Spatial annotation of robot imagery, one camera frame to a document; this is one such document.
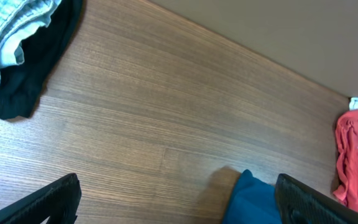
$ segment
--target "light blue denim clothing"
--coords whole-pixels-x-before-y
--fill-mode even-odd
[[[40,26],[48,26],[50,16],[60,2],[61,0],[0,0],[0,66],[24,62],[21,40],[34,34]]]

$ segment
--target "red cloth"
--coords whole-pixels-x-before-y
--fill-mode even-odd
[[[336,168],[341,185],[334,195],[358,212],[358,110],[348,111],[338,119],[335,135],[339,152]]]

